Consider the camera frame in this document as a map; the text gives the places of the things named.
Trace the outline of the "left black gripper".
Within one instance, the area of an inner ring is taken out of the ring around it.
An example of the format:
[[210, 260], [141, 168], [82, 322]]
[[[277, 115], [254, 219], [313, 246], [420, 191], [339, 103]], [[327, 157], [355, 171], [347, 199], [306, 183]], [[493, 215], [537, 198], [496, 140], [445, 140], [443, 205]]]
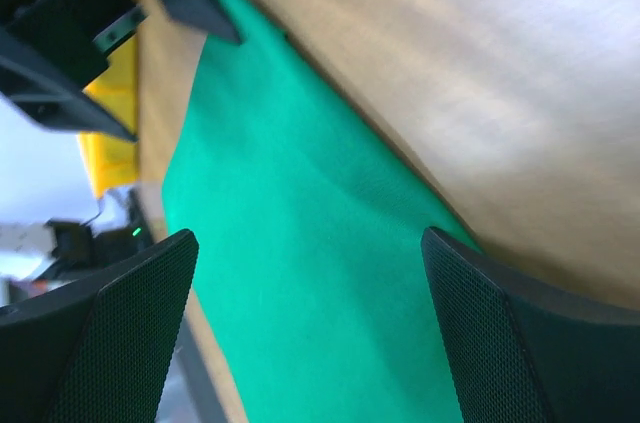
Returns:
[[[172, 20], [242, 43], [216, 1], [159, 1]], [[1, 31], [1, 94], [44, 128], [135, 142], [135, 133], [80, 87], [108, 69], [109, 55], [143, 19], [134, 0], [1, 0], [1, 26], [9, 32]]]

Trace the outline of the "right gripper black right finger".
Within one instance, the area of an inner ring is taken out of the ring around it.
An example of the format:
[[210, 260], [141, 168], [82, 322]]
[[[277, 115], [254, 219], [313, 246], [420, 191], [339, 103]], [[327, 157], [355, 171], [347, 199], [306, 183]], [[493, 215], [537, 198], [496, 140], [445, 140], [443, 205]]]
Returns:
[[638, 311], [528, 276], [435, 227], [421, 248], [464, 421], [638, 421]]

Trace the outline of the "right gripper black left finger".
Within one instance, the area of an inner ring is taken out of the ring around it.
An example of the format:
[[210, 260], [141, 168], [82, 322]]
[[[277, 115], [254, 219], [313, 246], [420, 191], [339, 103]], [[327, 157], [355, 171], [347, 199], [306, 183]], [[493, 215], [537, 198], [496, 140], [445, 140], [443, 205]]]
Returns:
[[2, 421], [154, 421], [198, 251], [183, 229], [2, 307]]

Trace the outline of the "green polo t-shirt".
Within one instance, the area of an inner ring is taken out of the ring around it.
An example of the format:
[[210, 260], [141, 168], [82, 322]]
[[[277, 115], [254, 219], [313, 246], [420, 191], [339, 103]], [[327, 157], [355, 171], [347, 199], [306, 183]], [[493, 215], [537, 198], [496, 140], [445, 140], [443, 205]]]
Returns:
[[206, 40], [162, 190], [252, 422], [458, 422], [420, 242], [471, 235], [247, 0]]

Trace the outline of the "yellow plastic bin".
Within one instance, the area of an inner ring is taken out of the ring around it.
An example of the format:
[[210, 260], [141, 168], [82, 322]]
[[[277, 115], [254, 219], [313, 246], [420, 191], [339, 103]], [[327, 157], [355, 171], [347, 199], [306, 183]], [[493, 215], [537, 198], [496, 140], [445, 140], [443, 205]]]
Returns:
[[[86, 88], [88, 94], [129, 128], [138, 128], [138, 38], [131, 37], [109, 57], [109, 69]], [[137, 181], [138, 145], [97, 133], [78, 136], [92, 192], [101, 198], [110, 189]]]

